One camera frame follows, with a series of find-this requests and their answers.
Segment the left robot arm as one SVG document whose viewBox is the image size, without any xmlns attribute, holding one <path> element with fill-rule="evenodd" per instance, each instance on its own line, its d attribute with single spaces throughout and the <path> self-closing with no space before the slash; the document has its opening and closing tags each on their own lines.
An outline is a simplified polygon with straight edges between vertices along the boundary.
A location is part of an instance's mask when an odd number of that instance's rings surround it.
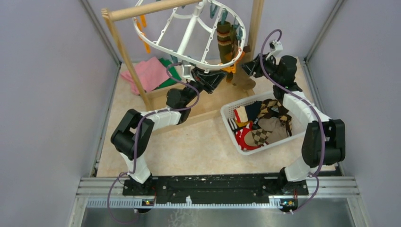
<svg viewBox="0 0 401 227">
<path fill-rule="evenodd" d="M 194 67 L 190 70 L 193 80 L 181 82 L 183 88 L 168 90 L 165 108 L 148 112 L 130 109 L 123 116 L 111 136 L 111 143 L 125 160 L 126 175 L 135 181 L 133 188 L 139 195 L 149 194 L 152 188 L 151 172 L 143 156 L 152 132 L 184 123 L 198 103 L 200 93 L 212 94 L 227 74 L 223 70 L 205 72 Z"/>
</svg>

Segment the green cloth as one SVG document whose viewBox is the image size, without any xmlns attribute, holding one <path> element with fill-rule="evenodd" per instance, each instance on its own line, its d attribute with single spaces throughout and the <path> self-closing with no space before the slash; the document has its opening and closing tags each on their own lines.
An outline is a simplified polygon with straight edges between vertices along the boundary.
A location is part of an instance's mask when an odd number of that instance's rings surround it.
<svg viewBox="0 0 401 227">
<path fill-rule="evenodd" d="M 172 64 L 172 62 L 170 60 L 166 60 L 164 58 L 159 58 L 158 59 L 160 61 L 160 63 L 164 66 L 167 67 L 169 65 Z M 175 78 L 176 80 L 182 80 L 181 77 L 179 76 L 177 70 L 175 68 L 170 68 L 169 69 L 170 74 L 173 76 L 173 78 Z M 161 89 L 161 88 L 165 88 L 165 87 L 169 87 L 172 85 L 175 85 L 177 82 L 174 79 L 171 79 L 169 77 L 167 77 L 167 80 L 164 81 L 162 84 L 160 84 L 157 89 Z"/>
</svg>

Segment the white plastic laundry basket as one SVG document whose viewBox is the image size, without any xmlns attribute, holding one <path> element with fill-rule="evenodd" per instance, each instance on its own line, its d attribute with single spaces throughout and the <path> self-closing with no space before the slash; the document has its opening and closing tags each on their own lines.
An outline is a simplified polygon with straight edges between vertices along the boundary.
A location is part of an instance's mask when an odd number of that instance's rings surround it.
<svg viewBox="0 0 401 227">
<path fill-rule="evenodd" d="M 290 142 L 296 138 L 303 138 L 305 136 L 305 131 L 306 131 L 306 126 L 304 126 L 302 123 L 299 122 L 299 120 L 294 116 L 292 112 L 289 112 L 288 114 L 292 116 L 292 136 L 287 137 L 283 140 L 280 140 L 278 142 L 272 143 L 272 144 L 263 144 L 262 146 L 255 148 L 255 149 L 247 149 L 240 144 L 238 144 L 237 139 L 235 137 L 236 133 L 234 130 L 238 130 L 239 127 L 236 125 L 234 118 L 235 118 L 235 113 L 234 110 L 240 106 L 243 105 L 249 105 L 252 104 L 256 101 L 263 101 L 265 99 L 274 98 L 273 91 L 267 91 L 261 94 L 256 94 L 253 96 L 245 97 L 243 99 L 239 99 L 237 101 L 228 103 L 224 106 L 221 107 L 220 113 L 223 119 L 224 126 L 226 127 L 226 130 L 228 132 L 228 136 L 231 139 L 231 142 L 233 143 L 235 149 L 237 152 L 239 152 L 242 155 L 251 155 L 257 152 L 261 152 L 270 148 L 273 148 L 275 146 L 281 145 L 283 143 Z"/>
</svg>

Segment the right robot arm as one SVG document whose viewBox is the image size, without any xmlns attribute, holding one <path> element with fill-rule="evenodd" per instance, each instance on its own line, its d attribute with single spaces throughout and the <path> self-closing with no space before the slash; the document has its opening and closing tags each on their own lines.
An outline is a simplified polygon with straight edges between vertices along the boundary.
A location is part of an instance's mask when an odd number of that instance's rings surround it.
<svg viewBox="0 0 401 227">
<path fill-rule="evenodd" d="M 301 157 L 283 168 L 278 191 L 290 195 L 296 182 L 317 176 L 322 166 L 330 166 L 345 159 L 345 123 L 323 114 L 304 95 L 295 82 L 295 57 L 285 55 L 276 61 L 270 54 L 259 54 L 242 65 L 249 76 L 265 76 L 273 83 L 273 94 L 282 106 L 306 128 Z"/>
</svg>

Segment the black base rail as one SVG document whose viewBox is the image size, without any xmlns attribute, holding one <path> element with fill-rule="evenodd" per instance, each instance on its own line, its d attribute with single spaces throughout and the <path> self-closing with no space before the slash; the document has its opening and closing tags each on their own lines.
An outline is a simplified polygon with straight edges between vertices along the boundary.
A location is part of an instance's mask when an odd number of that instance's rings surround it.
<svg viewBox="0 0 401 227">
<path fill-rule="evenodd" d="M 282 211 L 298 208 L 299 195 L 308 195 L 305 180 L 287 181 L 278 174 L 150 176 L 144 183 L 125 181 L 125 193 L 143 196 L 143 205 L 261 205 L 271 203 L 271 196 L 284 196 L 278 206 Z"/>
</svg>

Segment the tan ribbed sock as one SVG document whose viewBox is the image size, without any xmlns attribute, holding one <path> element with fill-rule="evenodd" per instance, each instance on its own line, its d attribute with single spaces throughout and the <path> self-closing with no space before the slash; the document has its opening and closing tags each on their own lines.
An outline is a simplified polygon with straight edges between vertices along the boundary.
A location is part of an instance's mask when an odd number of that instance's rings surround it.
<svg viewBox="0 0 401 227">
<path fill-rule="evenodd" d="M 228 73 L 226 77 L 226 82 L 231 83 L 234 86 L 238 86 L 243 90 L 250 90 L 256 86 L 256 82 L 250 78 L 248 74 L 243 70 L 241 66 L 241 57 L 239 61 L 236 62 L 235 65 L 235 73 Z"/>
</svg>

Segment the red white striped sock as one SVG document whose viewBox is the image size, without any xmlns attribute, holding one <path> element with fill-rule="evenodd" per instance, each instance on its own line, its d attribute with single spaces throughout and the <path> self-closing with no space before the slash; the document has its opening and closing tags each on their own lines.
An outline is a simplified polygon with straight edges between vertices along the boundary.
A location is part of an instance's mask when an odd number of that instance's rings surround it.
<svg viewBox="0 0 401 227">
<path fill-rule="evenodd" d="M 253 143 L 247 144 L 245 142 L 245 136 L 252 131 L 253 122 L 248 119 L 245 107 L 241 106 L 234 110 L 235 124 L 237 129 L 235 131 L 235 139 L 242 150 L 254 150 L 260 147 L 260 145 L 254 145 Z"/>
</svg>

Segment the navy blue sock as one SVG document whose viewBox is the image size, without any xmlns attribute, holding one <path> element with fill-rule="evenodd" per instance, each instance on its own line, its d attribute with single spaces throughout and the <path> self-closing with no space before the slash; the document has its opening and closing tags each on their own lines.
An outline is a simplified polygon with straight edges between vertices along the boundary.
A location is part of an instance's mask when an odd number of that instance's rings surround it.
<svg viewBox="0 0 401 227">
<path fill-rule="evenodd" d="M 255 101 L 254 103 L 245 106 L 245 112 L 248 121 L 254 121 L 261 111 L 262 101 Z"/>
</svg>

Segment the olive striped sock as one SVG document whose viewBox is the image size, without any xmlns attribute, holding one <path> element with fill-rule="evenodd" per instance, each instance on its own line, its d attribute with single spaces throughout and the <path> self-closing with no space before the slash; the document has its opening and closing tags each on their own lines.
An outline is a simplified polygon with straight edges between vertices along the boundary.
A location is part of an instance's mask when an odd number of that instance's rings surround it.
<svg viewBox="0 0 401 227">
<path fill-rule="evenodd" d="M 232 50 L 233 27 L 228 21 L 219 21 L 216 32 L 220 60 L 222 63 L 227 63 L 230 58 L 227 58 L 226 55 Z"/>
<path fill-rule="evenodd" d="M 230 42 L 231 42 L 231 59 L 235 59 L 237 56 L 237 52 L 238 52 L 238 47 L 241 43 L 242 40 L 242 30 L 239 29 L 239 31 L 237 32 L 237 27 L 235 25 L 231 25 L 231 29 L 230 29 Z"/>
</svg>

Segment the pink cloth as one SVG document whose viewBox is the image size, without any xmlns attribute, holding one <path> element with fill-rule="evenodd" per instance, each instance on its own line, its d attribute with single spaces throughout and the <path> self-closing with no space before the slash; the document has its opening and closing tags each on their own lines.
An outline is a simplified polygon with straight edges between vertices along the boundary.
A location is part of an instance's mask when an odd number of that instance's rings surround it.
<svg viewBox="0 0 401 227">
<path fill-rule="evenodd" d="M 134 66 L 137 76 L 146 92 L 153 91 L 165 81 L 170 79 L 166 67 L 157 57 L 141 61 Z"/>
</svg>

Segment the wooden hanger rack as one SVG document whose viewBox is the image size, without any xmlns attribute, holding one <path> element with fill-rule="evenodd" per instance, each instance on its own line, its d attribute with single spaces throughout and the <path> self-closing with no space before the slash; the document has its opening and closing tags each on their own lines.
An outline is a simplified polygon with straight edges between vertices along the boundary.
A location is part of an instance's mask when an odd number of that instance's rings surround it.
<svg viewBox="0 0 401 227">
<path fill-rule="evenodd" d="M 206 91 L 211 94 L 221 82 L 224 75 L 230 72 L 235 73 L 240 63 L 249 61 L 253 57 L 263 4 L 264 2 L 262 0 L 253 1 L 253 15 L 251 18 L 250 30 L 247 35 L 245 34 L 246 29 L 241 18 L 230 7 L 218 0 L 160 0 L 145 5 L 139 0 L 133 7 L 115 11 L 103 8 L 101 13 L 147 110 L 152 110 L 153 105 L 151 99 L 157 97 L 158 92 L 148 93 L 143 88 L 143 84 L 134 69 L 128 51 L 125 48 L 119 30 L 115 24 L 117 21 L 132 19 L 135 31 L 147 50 L 154 48 L 176 57 L 178 59 L 178 65 L 183 66 L 185 70 L 194 67 L 194 69 L 201 71 L 197 73 L 191 72 L 190 75 L 186 76 L 186 79 L 190 80 L 190 82 L 184 83 L 185 88 L 182 89 L 180 93 L 175 93 L 174 91 L 167 91 L 166 93 L 167 105 L 171 108 L 176 108 L 176 110 L 181 113 L 179 122 L 183 123 L 190 114 L 191 107 L 188 104 L 190 102 L 198 103 L 201 91 Z M 149 40 L 141 30 L 142 27 L 147 26 L 144 16 L 169 9 L 172 9 L 172 14 L 167 20 L 165 27 L 162 29 L 159 38 L 156 41 Z M 227 14 L 231 14 L 235 19 L 235 22 L 230 26 L 239 29 L 236 36 L 238 40 L 237 50 L 232 52 L 230 61 L 214 65 L 209 64 L 205 60 L 205 57 L 209 52 L 210 43 L 214 38 L 214 34 L 217 32 L 218 23 L 225 23 Z M 160 45 L 173 18 L 189 20 L 187 29 L 185 30 L 177 51 Z M 184 55 L 184 51 L 196 24 L 200 24 L 203 29 L 209 32 L 209 39 L 201 60 Z"/>
</svg>

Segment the white oval clip hanger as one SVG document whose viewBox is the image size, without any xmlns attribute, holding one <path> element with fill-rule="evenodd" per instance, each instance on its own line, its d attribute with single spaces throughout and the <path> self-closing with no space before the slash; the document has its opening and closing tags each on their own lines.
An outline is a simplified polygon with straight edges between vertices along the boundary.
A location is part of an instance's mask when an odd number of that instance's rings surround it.
<svg viewBox="0 0 401 227">
<path fill-rule="evenodd" d="M 235 73 L 236 62 L 245 55 L 244 42 L 246 40 L 246 29 L 242 19 L 231 8 L 216 0 L 199 0 L 194 1 L 194 4 L 195 7 L 193 12 L 188 15 L 181 15 L 176 12 L 179 7 L 185 7 L 187 5 L 187 3 L 183 0 L 180 0 L 177 3 L 174 3 L 172 0 L 170 0 L 167 4 L 165 4 L 163 8 L 164 10 L 172 9 L 173 11 L 170 17 L 167 19 L 165 27 L 161 30 L 160 36 L 157 40 L 154 41 L 149 40 L 146 37 L 145 33 L 142 31 L 142 29 L 147 26 L 145 19 L 146 12 L 143 11 L 137 16 L 132 17 L 134 27 L 139 38 L 144 42 L 147 51 L 149 51 L 150 48 L 157 49 L 159 51 L 170 54 L 178 60 L 186 61 L 206 71 L 222 70 L 226 71 L 227 73 Z M 181 37 L 181 43 L 177 50 L 164 47 L 160 44 L 173 19 L 189 21 L 188 25 L 186 26 L 186 30 Z M 232 25 L 235 25 L 237 27 L 237 32 L 239 31 L 239 29 L 241 29 L 243 33 L 242 40 L 238 47 L 238 52 L 235 59 L 232 60 L 231 54 L 229 53 L 226 56 L 227 58 L 230 58 L 229 62 L 210 64 L 206 61 L 206 56 L 211 50 L 210 44 L 212 40 L 217 40 L 216 29 L 219 21 L 228 21 Z M 201 59 L 194 59 L 184 53 L 197 25 L 200 25 L 209 34 Z"/>
</svg>

